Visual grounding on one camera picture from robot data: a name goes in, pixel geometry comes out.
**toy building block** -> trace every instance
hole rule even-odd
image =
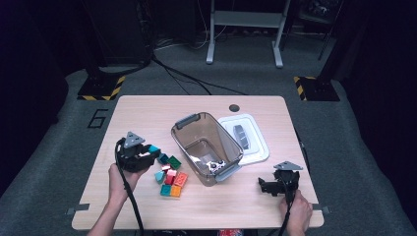
[[[163,170],[161,170],[161,171],[156,172],[154,175],[155,175],[156,182],[158,184],[162,184],[163,179],[165,177],[165,172]]]
[[[177,175],[177,171],[176,171],[176,170],[173,170],[173,169],[169,169],[169,170],[166,172],[166,175],[170,175],[170,176],[175,177],[175,176]]]
[[[165,153],[161,153],[156,159],[160,164],[168,163],[168,156]]]
[[[160,188],[160,194],[162,196],[171,196],[171,186],[170,185],[162,185]]]
[[[161,169],[166,173],[166,172],[168,172],[168,170],[170,170],[171,169],[171,164],[164,164],[164,165],[162,165],[161,166]]]
[[[179,186],[171,186],[171,197],[177,197],[179,198],[181,195],[181,187]]]
[[[168,162],[171,164],[173,169],[178,169],[181,166],[181,162],[173,155],[168,158]]]
[[[174,183],[175,176],[167,175],[165,178],[166,185],[172,185]]]
[[[179,187],[184,187],[185,182],[187,181],[188,175],[183,172],[179,172],[177,177],[175,177],[174,185]]]
[[[151,145],[151,146],[149,147],[149,149],[148,149],[148,152],[149,152],[149,153],[153,153],[153,152],[156,152],[157,150],[159,150],[159,148],[158,148],[158,147],[155,147],[155,146]]]

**table leg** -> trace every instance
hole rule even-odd
[[[284,10],[282,12],[281,21],[279,23],[278,33],[276,34],[276,40],[272,42],[273,56],[275,58],[275,66],[277,68],[282,68],[283,67],[281,52],[279,50],[279,43],[281,41],[282,32],[283,32],[284,27],[285,27],[285,22],[286,22],[286,17],[287,17],[287,14],[288,14],[288,9],[289,9],[289,3],[290,2],[291,2],[291,0],[286,0],[285,1]]]
[[[208,57],[206,59],[207,64],[212,64],[214,57],[214,0],[211,0],[211,12],[209,19],[209,44],[208,44]]]

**teal block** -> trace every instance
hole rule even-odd
[[[171,164],[173,169],[178,169],[181,166],[181,162],[175,158],[175,156],[171,155],[168,159],[168,163]]]
[[[155,151],[157,151],[157,150],[159,150],[159,148],[158,148],[158,147],[155,147],[155,146],[151,145],[151,146],[149,147],[148,152],[149,152],[149,153],[153,153],[153,152],[155,152]]]
[[[163,196],[170,197],[171,196],[171,186],[170,185],[162,185],[160,188],[160,194]]]
[[[162,184],[163,179],[165,177],[165,172],[163,170],[161,170],[161,171],[156,172],[154,175],[155,175],[156,182],[158,184]]]
[[[157,158],[157,161],[161,164],[167,164],[168,163],[168,156],[165,153],[161,153],[159,157]]]

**small toy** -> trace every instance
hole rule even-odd
[[[208,169],[211,172],[211,174],[214,174],[217,170],[221,169],[226,163],[223,160],[220,160],[218,162],[215,161],[209,161],[207,163]]]
[[[149,147],[149,153],[154,153],[154,152],[156,152],[156,151],[158,151],[159,150],[159,148],[158,147],[155,147],[155,146],[153,146],[153,145],[151,145],[150,147]]]
[[[167,161],[171,164],[173,169],[178,169],[181,166],[181,162],[173,155],[171,155]]]
[[[185,182],[187,181],[188,175],[183,172],[179,172],[177,177],[175,177],[174,185],[183,187]]]
[[[162,185],[162,188],[160,189],[160,194],[167,197],[171,196],[171,186]]]
[[[169,169],[169,170],[166,172],[166,175],[170,175],[170,176],[172,176],[172,177],[175,177],[175,176],[177,176],[177,171],[176,171],[176,170],[173,170],[173,169]]]
[[[168,163],[168,156],[165,153],[161,153],[157,158],[157,161],[160,164],[167,164]]]
[[[166,185],[172,185],[174,183],[174,179],[175,179],[175,176],[166,175],[165,184]]]
[[[177,197],[179,198],[181,195],[181,187],[172,185],[171,186],[171,197]]]
[[[171,169],[171,164],[164,164],[161,166],[161,169],[165,171],[165,173]]]
[[[161,170],[161,171],[156,172],[154,175],[155,175],[156,182],[158,184],[162,184],[163,178],[165,178],[165,172]]]

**wooden table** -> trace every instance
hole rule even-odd
[[[229,110],[237,104],[238,112]],[[180,148],[171,137],[176,121],[194,113],[208,112],[216,119],[237,114],[251,114],[257,122],[269,149],[269,158],[261,163],[242,167],[225,181],[212,187],[204,186],[192,171]],[[258,177],[273,179],[273,166],[290,161],[304,167],[300,171],[299,189],[305,198],[317,204],[318,199],[285,101],[280,96],[160,96],[129,95],[119,98],[101,148],[97,154],[80,205],[88,210],[75,213],[73,227],[91,229],[98,219],[108,196],[108,168],[115,162],[117,141],[133,133],[146,139],[145,144],[161,148],[168,156],[181,162],[180,170],[189,178],[180,198],[160,195],[160,185],[154,173],[160,170],[156,161],[139,180],[134,195],[145,230],[156,229],[221,229],[276,228],[282,223],[278,203],[282,195],[262,193]],[[313,212],[311,227],[324,224],[320,210]],[[138,229],[138,223],[128,200],[116,221],[115,229]]]

